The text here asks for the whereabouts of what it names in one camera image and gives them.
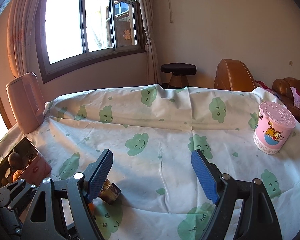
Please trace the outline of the large reddish-brown round fruit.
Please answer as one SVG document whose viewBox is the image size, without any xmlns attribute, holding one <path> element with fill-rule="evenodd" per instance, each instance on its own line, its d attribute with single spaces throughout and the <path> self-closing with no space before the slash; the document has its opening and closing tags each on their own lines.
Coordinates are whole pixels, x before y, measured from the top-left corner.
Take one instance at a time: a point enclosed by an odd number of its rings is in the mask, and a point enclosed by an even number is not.
<svg viewBox="0 0 300 240">
<path fill-rule="evenodd" d="M 8 163 L 10 167 L 14 170 L 23 170 L 24 169 L 24 162 L 21 155 L 15 151 L 9 154 L 8 156 Z"/>
</svg>

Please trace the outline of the smooth orange tomato-like fruit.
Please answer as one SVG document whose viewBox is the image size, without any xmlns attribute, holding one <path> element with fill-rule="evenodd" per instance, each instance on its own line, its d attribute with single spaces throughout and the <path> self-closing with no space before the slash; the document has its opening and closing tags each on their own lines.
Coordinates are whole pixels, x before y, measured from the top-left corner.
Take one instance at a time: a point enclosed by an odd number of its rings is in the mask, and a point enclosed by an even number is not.
<svg viewBox="0 0 300 240">
<path fill-rule="evenodd" d="M 95 206 L 94 202 L 90 202 L 90 203 L 88 204 L 88 207 L 89 207 L 89 210 L 90 210 L 91 214 L 95 217 L 95 209 L 96 209 L 96 206 Z"/>
</svg>

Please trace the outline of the dark chocolate pastry front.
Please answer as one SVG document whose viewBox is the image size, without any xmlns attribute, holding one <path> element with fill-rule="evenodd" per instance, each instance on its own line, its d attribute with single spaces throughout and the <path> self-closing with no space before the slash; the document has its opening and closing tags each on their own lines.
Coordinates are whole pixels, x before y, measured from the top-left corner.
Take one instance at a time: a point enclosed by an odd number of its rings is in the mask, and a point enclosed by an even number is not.
<svg viewBox="0 0 300 240">
<path fill-rule="evenodd" d="M 121 189 L 108 179 L 105 180 L 98 196 L 107 204 L 113 205 L 121 194 Z"/>
</svg>

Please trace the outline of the textured mandarin orange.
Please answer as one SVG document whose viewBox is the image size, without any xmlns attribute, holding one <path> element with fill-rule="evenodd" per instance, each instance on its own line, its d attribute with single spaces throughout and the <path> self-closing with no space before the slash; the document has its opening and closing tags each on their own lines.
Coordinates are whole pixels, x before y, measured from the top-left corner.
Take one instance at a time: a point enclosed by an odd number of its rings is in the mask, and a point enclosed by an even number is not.
<svg viewBox="0 0 300 240">
<path fill-rule="evenodd" d="M 13 179 L 13 182 L 17 181 L 18 178 L 21 176 L 23 170 L 19 169 L 19 170 L 16 170 L 12 176 L 12 179 Z"/>
</svg>

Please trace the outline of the pink metal tin box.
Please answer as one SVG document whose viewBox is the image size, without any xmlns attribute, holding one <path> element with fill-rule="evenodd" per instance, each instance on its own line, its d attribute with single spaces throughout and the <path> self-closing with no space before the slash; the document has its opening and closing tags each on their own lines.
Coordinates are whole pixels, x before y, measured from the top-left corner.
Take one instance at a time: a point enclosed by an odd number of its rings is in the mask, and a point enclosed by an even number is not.
<svg viewBox="0 0 300 240">
<path fill-rule="evenodd" d="M 43 155 L 24 137 L 6 157 L 0 157 L 0 188 L 19 179 L 38 186 L 50 175 L 51 170 Z"/>
</svg>

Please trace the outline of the pink cartoon cat cup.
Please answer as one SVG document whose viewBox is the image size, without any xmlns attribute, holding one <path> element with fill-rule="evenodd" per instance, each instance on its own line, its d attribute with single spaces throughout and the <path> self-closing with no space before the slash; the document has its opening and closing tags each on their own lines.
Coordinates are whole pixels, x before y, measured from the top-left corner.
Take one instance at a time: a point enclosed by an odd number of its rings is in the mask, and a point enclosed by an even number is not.
<svg viewBox="0 0 300 240">
<path fill-rule="evenodd" d="M 264 101 L 259 105 L 257 126 L 253 135 L 254 143 L 262 152 L 269 155 L 276 154 L 295 127 L 296 120 L 286 107 Z"/>
</svg>

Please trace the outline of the pink electric kettle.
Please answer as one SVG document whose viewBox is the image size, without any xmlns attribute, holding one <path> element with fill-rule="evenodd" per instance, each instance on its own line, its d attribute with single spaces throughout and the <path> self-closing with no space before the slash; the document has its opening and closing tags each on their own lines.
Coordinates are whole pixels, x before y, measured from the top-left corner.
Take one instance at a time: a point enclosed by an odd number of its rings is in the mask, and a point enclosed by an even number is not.
<svg viewBox="0 0 300 240">
<path fill-rule="evenodd" d="M 45 102 L 36 75 L 28 72 L 6 85 L 10 106 L 23 134 L 29 134 L 44 121 Z"/>
</svg>

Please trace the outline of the brown leather sofa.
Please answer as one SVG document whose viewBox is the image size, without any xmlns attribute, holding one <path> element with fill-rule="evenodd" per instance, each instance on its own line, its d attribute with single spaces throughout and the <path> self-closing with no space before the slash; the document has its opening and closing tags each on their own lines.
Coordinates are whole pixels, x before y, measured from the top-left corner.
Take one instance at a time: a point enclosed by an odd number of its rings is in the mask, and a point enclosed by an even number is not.
<svg viewBox="0 0 300 240">
<path fill-rule="evenodd" d="M 286 77 L 284 79 L 276 79 L 273 82 L 273 90 L 276 92 L 280 100 L 287 106 L 288 110 L 294 115 L 300 123 L 300 109 L 294 106 L 293 94 L 291 87 L 300 91 L 300 80 Z"/>
</svg>

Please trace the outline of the white green-cloud tablecloth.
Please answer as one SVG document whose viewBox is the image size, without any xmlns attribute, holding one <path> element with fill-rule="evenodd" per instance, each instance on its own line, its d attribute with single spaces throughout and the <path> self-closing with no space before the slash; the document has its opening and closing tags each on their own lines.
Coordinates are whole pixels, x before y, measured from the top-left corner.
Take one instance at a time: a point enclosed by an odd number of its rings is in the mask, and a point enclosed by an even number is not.
<svg viewBox="0 0 300 240">
<path fill-rule="evenodd" d="M 202 151 L 235 180 L 262 180 L 282 239 L 300 239 L 300 124 L 276 154 L 254 143 L 259 105 L 286 107 L 262 88 L 233 92 L 159 85 L 98 89 L 45 103 L 43 123 L 29 134 L 17 126 L 0 141 L 0 157 L 27 137 L 66 180 L 113 153 L 107 175 L 121 189 L 113 205 L 92 200 L 104 239 L 200 239 L 215 210 L 191 165 Z M 11 239 L 0 213 L 0 239 Z"/>
</svg>

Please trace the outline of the brown leather chair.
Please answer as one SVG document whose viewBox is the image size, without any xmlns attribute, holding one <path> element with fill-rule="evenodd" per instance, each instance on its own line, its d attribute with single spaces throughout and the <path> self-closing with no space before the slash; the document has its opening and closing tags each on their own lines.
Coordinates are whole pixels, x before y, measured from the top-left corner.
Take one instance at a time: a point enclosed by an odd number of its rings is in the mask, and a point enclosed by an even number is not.
<svg viewBox="0 0 300 240">
<path fill-rule="evenodd" d="M 239 60 L 222 59 L 216 69 L 214 89 L 252 92 L 256 88 L 255 80 Z"/>
</svg>

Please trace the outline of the round dark stool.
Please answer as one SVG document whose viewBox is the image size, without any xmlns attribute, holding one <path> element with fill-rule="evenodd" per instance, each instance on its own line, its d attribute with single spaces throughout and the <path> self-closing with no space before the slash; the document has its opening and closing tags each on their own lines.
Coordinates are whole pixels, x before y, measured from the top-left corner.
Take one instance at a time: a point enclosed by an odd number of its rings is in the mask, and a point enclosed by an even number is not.
<svg viewBox="0 0 300 240">
<path fill-rule="evenodd" d="M 188 76 L 196 75 L 197 67 L 188 63 L 167 63 L 160 67 L 161 72 L 171 73 L 168 89 L 179 89 L 189 86 Z"/>
</svg>

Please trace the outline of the pink floral curtain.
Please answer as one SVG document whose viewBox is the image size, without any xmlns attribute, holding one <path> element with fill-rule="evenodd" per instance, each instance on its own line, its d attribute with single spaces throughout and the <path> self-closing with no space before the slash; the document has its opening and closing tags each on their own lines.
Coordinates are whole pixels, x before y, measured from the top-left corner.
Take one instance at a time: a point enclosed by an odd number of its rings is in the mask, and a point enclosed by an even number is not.
<svg viewBox="0 0 300 240">
<path fill-rule="evenodd" d="M 7 53 L 12 75 L 29 71 L 30 43 L 40 0 L 12 0 L 7 22 Z"/>
</svg>

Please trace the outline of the beige curtain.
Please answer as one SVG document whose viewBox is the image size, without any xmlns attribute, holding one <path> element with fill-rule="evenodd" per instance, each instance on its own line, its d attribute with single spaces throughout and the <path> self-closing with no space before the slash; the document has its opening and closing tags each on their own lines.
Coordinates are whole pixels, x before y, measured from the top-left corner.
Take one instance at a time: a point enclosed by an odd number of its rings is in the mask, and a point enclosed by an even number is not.
<svg viewBox="0 0 300 240">
<path fill-rule="evenodd" d="M 157 50 L 154 42 L 153 0 L 139 0 L 142 25 L 146 34 L 147 77 L 149 84 L 161 84 Z"/>
</svg>

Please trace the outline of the brown framed window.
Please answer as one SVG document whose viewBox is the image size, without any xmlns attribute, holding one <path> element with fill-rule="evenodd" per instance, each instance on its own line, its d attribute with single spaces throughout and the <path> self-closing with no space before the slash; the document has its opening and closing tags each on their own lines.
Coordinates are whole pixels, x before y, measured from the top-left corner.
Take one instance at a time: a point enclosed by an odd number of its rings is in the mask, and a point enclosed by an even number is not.
<svg viewBox="0 0 300 240">
<path fill-rule="evenodd" d="M 43 83 L 145 50 L 139 0 L 40 0 L 37 55 Z"/>
</svg>

